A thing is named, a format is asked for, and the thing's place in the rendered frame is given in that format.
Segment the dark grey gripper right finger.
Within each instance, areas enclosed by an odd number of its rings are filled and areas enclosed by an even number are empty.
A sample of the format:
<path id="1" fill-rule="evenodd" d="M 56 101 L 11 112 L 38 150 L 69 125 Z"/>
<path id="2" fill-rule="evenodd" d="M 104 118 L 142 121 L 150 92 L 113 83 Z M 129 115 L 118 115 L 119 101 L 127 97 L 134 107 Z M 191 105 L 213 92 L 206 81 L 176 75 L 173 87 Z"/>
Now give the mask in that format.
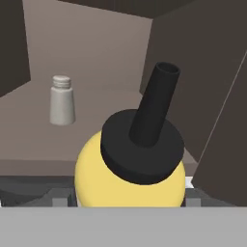
<path id="1" fill-rule="evenodd" d="M 204 191 L 197 188 L 186 188 L 182 206 L 231 206 L 224 201 L 211 198 Z"/>

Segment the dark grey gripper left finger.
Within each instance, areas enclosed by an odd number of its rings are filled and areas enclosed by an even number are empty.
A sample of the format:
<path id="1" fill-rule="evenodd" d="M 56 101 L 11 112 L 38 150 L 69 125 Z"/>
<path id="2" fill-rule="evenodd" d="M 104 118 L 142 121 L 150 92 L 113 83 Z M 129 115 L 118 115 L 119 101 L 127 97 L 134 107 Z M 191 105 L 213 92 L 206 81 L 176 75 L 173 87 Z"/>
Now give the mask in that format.
<path id="1" fill-rule="evenodd" d="M 21 204 L 25 207 L 70 207 L 77 206 L 77 198 L 73 187 L 70 188 L 52 188 L 27 203 Z"/>

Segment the yellow squeeze bottle black cap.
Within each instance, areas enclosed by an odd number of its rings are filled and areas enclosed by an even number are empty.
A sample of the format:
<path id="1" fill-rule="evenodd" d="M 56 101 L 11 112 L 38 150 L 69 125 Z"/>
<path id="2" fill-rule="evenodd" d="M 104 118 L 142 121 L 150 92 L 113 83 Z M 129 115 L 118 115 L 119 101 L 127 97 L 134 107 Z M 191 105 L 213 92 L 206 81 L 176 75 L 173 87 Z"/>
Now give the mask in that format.
<path id="1" fill-rule="evenodd" d="M 181 206 L 184 142 L 167 119 L 180 69 L 159 62 L 136 109 L 110 116 L 75 165 L 82 206 Z"/>

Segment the dark brown cabinet door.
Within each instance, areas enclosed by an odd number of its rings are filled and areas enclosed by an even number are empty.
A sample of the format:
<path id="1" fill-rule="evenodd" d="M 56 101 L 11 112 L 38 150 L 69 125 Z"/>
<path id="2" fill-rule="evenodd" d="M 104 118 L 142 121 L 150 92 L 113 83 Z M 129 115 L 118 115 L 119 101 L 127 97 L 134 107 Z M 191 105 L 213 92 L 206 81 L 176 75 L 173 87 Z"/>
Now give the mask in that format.
<path id="1" fill-rule="evenodd" d="M 212 198 L 247 206 L 247 54 L 192 183 Z"/>

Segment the dark brown cabinet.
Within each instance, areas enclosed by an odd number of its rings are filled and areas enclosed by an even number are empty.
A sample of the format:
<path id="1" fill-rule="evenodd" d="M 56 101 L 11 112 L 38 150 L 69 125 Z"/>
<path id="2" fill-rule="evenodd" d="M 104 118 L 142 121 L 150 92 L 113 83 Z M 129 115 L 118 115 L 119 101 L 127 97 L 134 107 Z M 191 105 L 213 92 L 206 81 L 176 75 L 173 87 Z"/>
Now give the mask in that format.
<path id="1" fill-rule="evenodd" d="M 135 107 L 158 61 L 180 67 L 170 121 L 200 160 L 247 54 L 247 0 L 191 0 L 147 19 L 60 0 L 0 0 L 0 176 L 70 176 L 112 113 Z M 75 122 L 50 122 L 54 75 Z"/>

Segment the grey shaker with ridged cap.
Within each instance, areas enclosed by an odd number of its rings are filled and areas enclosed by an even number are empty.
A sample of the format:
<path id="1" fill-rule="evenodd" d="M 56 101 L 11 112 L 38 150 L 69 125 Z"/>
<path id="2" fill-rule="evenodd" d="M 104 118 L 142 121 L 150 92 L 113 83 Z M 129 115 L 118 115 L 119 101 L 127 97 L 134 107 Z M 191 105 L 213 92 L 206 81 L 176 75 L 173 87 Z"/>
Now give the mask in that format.
<path id="1" fill-rule="evenodd" d="M 69 125 L 75 122 L 75 107 L 71 80 L 65 75 L 54 75 L 50 89 L 50 122 Z"/>

